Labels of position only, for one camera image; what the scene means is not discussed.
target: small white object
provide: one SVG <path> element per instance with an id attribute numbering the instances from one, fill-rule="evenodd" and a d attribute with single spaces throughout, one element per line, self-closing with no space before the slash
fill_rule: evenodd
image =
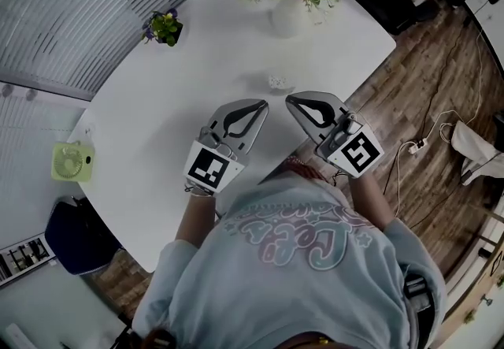
<path id="1" fill-rule="evenodd" d="M 291 88 L 288 80 L 285 77 L 270 76 L 268 79 L 269 86 L 273 89 L 287 90 Z"/>
<path id="2" fill-rule="evenodd" d="M 426 147 L 428 144 L 427 142 L 427 138 L 423 138 L 422 140 L 418 141 L 418 142 L 414 142 L 414 145 L 408 147 L 408 152 L 409 154 L 415 154 L 417 153 L 419 150 L 423 149 L 424 147 Z"/>
<path id="3" fill-rule="evenodd" d="M 37 349 L 16 324 L 9 325 L 6 328 L 6 334 L 17 349 Z"/>

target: graphic print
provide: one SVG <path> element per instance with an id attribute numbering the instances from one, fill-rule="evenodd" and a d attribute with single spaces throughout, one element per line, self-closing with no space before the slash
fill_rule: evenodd
<path id="1" fill-rule="evenodd" d="M 380 155 L 364 133 L 356 136 L 341 152 L 358 172 L 365 169 Z"/>
<path id="2" fill-rule="evenodd" d="M 358 233 L 363 226 L 373 227 L 353 210 L 328 202 L 252 205 L 223 222 L 230 235 L 242 234 L 258 246 L 262 262 L 286 266 L 301 251 L 309 266 L 319 271 L 333 269 L 343 260 L 349 238 L 369 247 L 369 233 Z"/>
<path id="3" fill-rule="evenodd" d="M 217 188 L 229 162 L 207 149 L 201 149 L 188 175 L 212 188 Z"/>

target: flower vase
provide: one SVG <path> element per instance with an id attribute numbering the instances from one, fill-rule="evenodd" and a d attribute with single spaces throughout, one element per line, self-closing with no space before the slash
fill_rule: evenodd
<path id="1" fill-rule="evenodd" d="M 308 24 L 308 11 L 304 0 L 279 0 L 272 11 L 271 21 L 276 34 L 292 38 Z"/>

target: white cable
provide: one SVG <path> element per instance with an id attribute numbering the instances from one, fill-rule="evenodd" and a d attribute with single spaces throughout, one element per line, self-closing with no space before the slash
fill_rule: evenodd
<path id="1" fill-rule="evenodd" d="M 432 131 L 434 130 L 435 125 L 438 123 L 441 115 L 444 115 L 445 113 L 456 113 L 457 117 L 459 117 L 460 120 L 462 122 L 464 122 L 466 125 L 469 125 L 471 122 L 473 122 L 474 119 L 476 118 L 476 116 L 478 115 L 478 112 L 480 111 L 480 106 L 481 106 L 481 76 L 483 74 L 483 63 L 481 61 L 481 49 L 480 49 L 480 44 L 478 43 L 478 39 L 480 39 L 482 31 L 483 30 L 481 30 L 480 34 L 478 34 L 478 36 L 476 37 L 476 47 L 478 48 L 478 58 L 480 59 L 480 75 L 478 77 L 478 105 L 476 106 L 476 111 L 475 111 L 474 115 L 472 116 L 472 118 L 470 120 L 465 122 L 457 111 L 455 111 L 455 110 L 443 111 L 442 113 L 438 114 L 437 118 L 434 121 L 434 124 L 432 124 L 431 130 L 428 132 L 427 136 L 425 137 L 426 139 L 428 139 L 428 137 L 432 134 Z M 443 142 L 451 144 L 451 141 L 443 133 L 443 129 L 446 126 L 453 128 L 455 126 L 455 124 L 453 124 L 451 122 L 443 122 L 439 126 L 439 136 L 441 137 Z"/>
<path id="2" fill-rule="evenodd" d="M 462 117 L 460 116 L 460 114 L 457 111 L 455 111 L 455 110 L 448 110 L 448 111 L 443 111 L 442 113 L 439 113 L 438 116 L 437 116 L 437 118 L 434 121 L 434 124 L 432 124 L 431 130 L 428 132 L 428 134 L 425 137 L 425 139 L 428 139 L 428 137 L 432 134 L 432 131 L 434 130 L 435 125 L 438 123 L 439 119 L 441 118 L 441 115 L 444 115 L 445 113 L 455 113 L 455 114 L 457 114 L 457 117 L 459 117 L 462 122 L 464 122 L 465 124 L 470 124 L 471 122 L 473 122 L 473 120 L 476 118 L 478 112 L 480 111 L 480 105 L 481 105 L 481 75 L 483 74 L 483 63 L 481 61 L 481 50 L 480 50 L 480 44 L 478 43 L 478 39 L 480 39 L 482 32 L 483 32 L 483 29 L 481 29 L 480 34 L 478 34 L 478 36 L 476 37 L 476 46 L 478 48 L 478 58 L 480 59 L 480 75 L 479 75 L 479 79 L 478 79 L 478 105 L 476 106 L 476 112 L 474 113 L 474 115 L 472 116 L 472 118 L 469 121 L 467 121 L 467 122 L 464 122 L 464 120 L 462 119 Z M 441 139 L 443 140 L 443 142 L 451 144 L 451 141 L 443 134 L 443 129 L 446 126 L 453 128 L 455 126 L 455 124 L 452 124 L 450 122 L 443 122 L 439 126 L 439 136 L 441 137 Z M 399 171 L 399 156 L 401 155 L 401 151 L 404 148 L 404 146 L 407 146 L 409 144 L 416 145 L 417 142 L 414 142 L 413 140 L 409 140 L 407 142 L 404 142 L 399 147 L 399 149 L 397 151 L 397 210 L 395 211 L 395 216 L 396 217 L 399 214 L 399 207 L 401 206 L 401 178 L 400 178 L 400 171 Z"/>
<path id="3" fill-rule="evenodd" d="M 404 146 L 408 146 L 409 144 L 416 144 L 413 140 L 408 140 L 404 142 L 401 146 L 399 146 L 399 150 L 397 150 L 397 210 L 395 211 L 395 216 L 399 214 L 399 207 L 401 206 L 401 178 L 399 174 L 399 156 L 401 155 L 401 150 Z"/>

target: cable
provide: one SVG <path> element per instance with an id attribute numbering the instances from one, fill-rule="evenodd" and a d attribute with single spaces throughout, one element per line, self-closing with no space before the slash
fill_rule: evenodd
<path id="1" fill-rule="evenodd" d="M 483 63 L 481 61 L 481 50 L 480 50 L 480 44 L 478 43 L 478 40 L 480 39 L 481 37 L 481 34 L 483 32 L 483 29 L 481 29 L 480 31 L 480 34 L 478 34 L 478 36 L 476 37 L 476 47 L 478 48 L 478 58 L 480 60 L 480 73 L 479 73 L 479 76 L 478 76 L 478 104 L 476 106 L 476 111 L 474 113 L 474 115 L 472 116 L 472 118 L 468 121 L 468 122 L 464 122 L 464 120 L 462 119 L 462 117 L 460 116 L 460 114 L 456 111 L 456 110 L 448 110 L 448 111 L 443 111 L 442 113 L 439 113 L 437 118 L 435 119 L 435 122 L 434 124 L 432 124 L 431 126 L 431 129 L 429 130 L 427 136 L 425 138 L 423 138 L 423 134 L 424 134 L 424 128 L 425 128 L 425 122 L 427 120 L 427 116 L 428 116 L 428 113 L 431 109 L 431 105 L 432 105 L 432 101 L 434 100 L 434 97 L 437 95 L 437 93 L 439 92 L 439 85 L 443 79 L 443 74 L 444 74 L 444 71 L 446 69 L 446 67 L 448 66 L 448 60 L 451 56 L 451 53 L 453 52 L 453 50 L 455 49 L 455 47 L 457 46 L 458 44 L 458 40 L 460 39 L 461 37 L 461 34 L 462 34 L 462 29 L 460 30 L 460 32 L 458 33 L 458 37 L 457 39 L 455 40 L 455 44 L 452 46 L 450 52 L 448 53 L 447 55 L 447 59 L 445 60 L 445 63 L 443 65 L 443 67 L 441 68 L 441 72 L 439 74 L 439 79 L 438 79 L 438 83 L 436 85 L 436 89 L 435 89 L 435 92 L 432 94 L 430 100 L 429 100 L 429 104 L 428 104 L 428 107 L 427 107 L 427 110 L 425 111 L 425 115 L 424 115 L 424 119 L 422 121 L 422 129 L 421 129 L 421 141 L 423 141 L 424 139 L 428 139 L 428 137 L 432 134 L 432 131 L 434 130 L 434 127 L 436 126 L 437 122 L 439 121 L 439 119 L 441 118 L 442 115 L 444 115 L 445 113 L 455 113 L 462 122 L 464 122 L 465 124 L 470 124 L 477 116 L 479 110 L 480 110 L 480 105 L 481 105 L 481 76 L 483 74 Z M 450 144 L 450 140 L 443 134 L 443 129 L 445 127 L 454 127 L 455 125 L 450 123 L 450 122 L 443 122 L 440 126 L 439 126 L 439 136 L 441 137 L 441 139 L 443 140 L 443 142 L 446 142 L 446 143 L 449 143 Z M 409 145 L 409 144 L 413 144 L 413 145 L 417 145 L 419 142 L 418 141 L 413 141 L 413 140 L 409 140 L 407 142 L 404 142 L 399 148 L 398 148 L 398 151 L 397 151 L 397 154 L 395 155 L 395 159 L 394 161 L 397 161 L 397 210 L 395 211 L 395 216 L 397 217 L 398 216 L 398 213 L 399 213 L 399 207 L 401 206 L 401 178 L 400 178 L 400 168 L 399 168 L 399 155 L 401 154 L 401 151 L 402 149 Z M 391 170 L 390 172 L 388 173 L 388 178 L 387 178 L 387 183 L 385 184 L 385 189 L 384 189 L 384 195 L 385 195 L 385 191 L 387 190 L 387 186 L 388 186 L 388 182 L 391 178 L 391 174 L 392 174 L 392 169 L 394 168 L 394 162 L 392 162 L 392 166 L 391 166 Z M 453 194 L 454 190 L 442 201 L 446 201 L 452 194 Z M 419 225 L 422 221 L 424 221 L 427 217 L 430 216 L 430 214 L 432 213 L 432 211 L 429 212 L 429 214 L 423 218 L 421 221 L 419 221 L 418 223 L 416 223 L 413 227 L 416 227 L 417 225 Z"/>
<path id="2" fill-rule="evenodd" d="M 468 120 L 467 122 L 465 122 L 457 111 L 455 111 L 455 110 L 443 111 L 442 113 L 438 114 L 437 118 L 435 119 L 434 124 L 432 124 L 432 126 L 431 126 L 431 130 L 428 132 L 428 134 L 425 137 L 425 139 L 428 139 L 428 137 L 432 134 L 432 131 L 434 130 L 435 125 L 439 121 L 439 118 L 441 117 L 441 115 L 444 115 L 445 113 L 455 113 L 455 114 L 457 114 L 457 117 L 462 122 L 464 122 L 464 124 L 466 124 L 466 125 L 469 125 L 471 122 L 473 122 L 474 119 L 476 118 L 476 116 L 478 115 L 478 112 L 480 111 L 480 107 L 481 107 L 481 76 L 483 75 L 483 62 L 481 61 L 481 49 L 480 49 L 480 44 L 478 43 L 478 40 L 480 39 L 482 33 L 483 33 L 483 29 L 480 31 L 480 34 L 478 34 L 478 36 L 476 37 L 476 47 L 478 48 L 478 58 L 480 60 L 480 73 L 479 73 L 479 76 L 478 76 L 478 104 L 476 106 L 476 111 L 474 112 L 474 115 L 472 116 L 472 118 L 470 120 Z M 453 128 L 454 126 L 455 126 L 455 124 L 453 124 L 451 122 L 443 122 L 439 126 L 439 136 L 441 137 L 441 139 L 443 140 L 443 142 L 451 144 L 451 141 L 444 135 L 443 129 L 445 127 Z"/>
<path id="3" fill-rule="evenodd" d="M 476 18 L 476 15 L 478 14 L 478 12 L 484 8 L 487 4 L 488 4 L 489 0 L 487 0 L 475 13 L 473 13 L 472 15 Z"/>
<path id="4" fill-rule="evenodd" d="M 399 150 L 397 150 L 397 210 L 395 211 L 395 217 L 399 214 L 399 207 L 401 206 L 401 178 L 399 174 L 399 155 L 401 154 L 401 150 L 404 146 L 408 146 L 409 144 L 415 144 L 412 140 L 408 142 L 404 142 L 401 146 L 399 146 Z"/>
<path id="5" fill-rule="evenodd" d="M 336 174 L 334 174 L 331 179 L 332 179 L 332 186 L 335 187 L 336 186 L 336 177 L 337 176 L 344 176 L 345 173 L 343 171 L 337 171 Z"/>
<path id="6" fill-rule="evenodd" d="M 455 44 L 451 47 L 450 52 L 448 52 L 447 58 L 444 61 L 443 67 L 441 68 L 441 72 L 439 72 L 439 78 L 438 78 L 438 81 L 437 81 L 436 86 L 435 86 L 435 91 L 432 93 L 431 98 L 428 101 L 427 110 L 425 111 L 424 119 L 422 120 L 422 130 L 420 132 L 420 136 L 421 137 L 424 134 L 425 121 L 427 120 L 428 113 L 431 110 L 432 101 L 434 100 L 434 97 L 439 92 L 439 85 L 441 84 L 441 81 L 443 80 L 444 71 L 446 70 L 446 68 L 448 66 L 448 61 L 450 60 L 451 53 L 454 51 L 455 47 L 458 44 L 458 40 L 462 36 L 462 31 L 463 31 L 463 28 L 461 28 L 460 32 L 458 33 L 457 39 L 455 40 Z"/>
<path id="7" fill-rule="evenodd" d="M 413 229 L 413 228 L 417 227 L 417 226 L 418 226 L 420 223 L 422 223 L 423 221 L 427 220 L 427 219 L 431 216 L 431 214 L 433 214 L 433 213 L 434 213 L 434 210 L 435 210 L 435 209 L 436 209 L 439 205 L 441 205 L 442 203 L 445 203 L 445 202 L 449 199 L 449 197 L 451 197 L 451 196 L 452 196 L 452 194 L 453 194 L 453 193 L 454 193 L 454 192 L 458 189 L 458 187 L 459 187 L 460 185 L 461 185 L 461 184 L 457 184 L 457 185 L 455 185 L 455 188 L 454 188 L 454 189 L 453 189 L 453 190 L 452 190 L 452 191 L 448 194 L 448 196 L 447 196 L 445 199 L 443 199 L 442 201 L 438 202 L 438 203 L 437 203 L 437 204 L 436 204 L 436 205 L 435 205 L 435 206 L 431 209 L 431 211 L 430 211 L 429 213 L 427 213 L 427 215 L 425 215 L 425 217 L 424 217 L 424 218 L 422 218 L 420 221 L 418 221 L 417 223 L 415 223 L 415 224 L 414 224 L 413 226 L 411 226 L 410 228 L 411 228 L 411 229 Z"/>

